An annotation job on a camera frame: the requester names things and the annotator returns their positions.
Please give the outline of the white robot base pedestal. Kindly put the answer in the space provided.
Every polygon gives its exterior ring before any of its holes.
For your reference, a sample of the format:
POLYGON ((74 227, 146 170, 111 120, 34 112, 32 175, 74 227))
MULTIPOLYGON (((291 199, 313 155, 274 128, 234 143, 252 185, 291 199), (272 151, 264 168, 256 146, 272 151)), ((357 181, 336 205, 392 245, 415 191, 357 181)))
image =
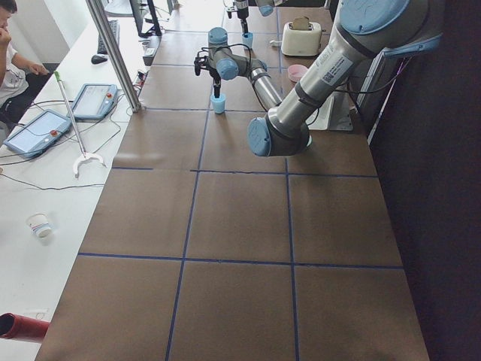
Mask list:
POLYGON ((322 107, 307 119, 309 130, 352 131, 351 110, 368 108, 371 94, 367 94, 372 77, 367 65, 360 65, 336 88, 322 107))

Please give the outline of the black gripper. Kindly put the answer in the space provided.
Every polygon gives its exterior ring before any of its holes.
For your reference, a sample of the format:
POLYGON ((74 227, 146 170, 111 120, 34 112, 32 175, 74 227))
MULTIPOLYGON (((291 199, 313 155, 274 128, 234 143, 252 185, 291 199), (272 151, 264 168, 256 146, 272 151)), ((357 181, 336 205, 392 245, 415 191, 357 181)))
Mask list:
POLYGON ((247 36, 249 33, 248 24, 246 18, 249 16, 249 1, 248 0, 234 0, 235 11, 237 18, 240 19, 240 23, 243 30, 243 35, 247 36))
POLYGON ((215 99, 219 99, 221 95, 221 92, 220 92, 220 86, 222 82, 221 77, 216 71, 213 72, 211 76, 213 78, 213 97, 215 99))

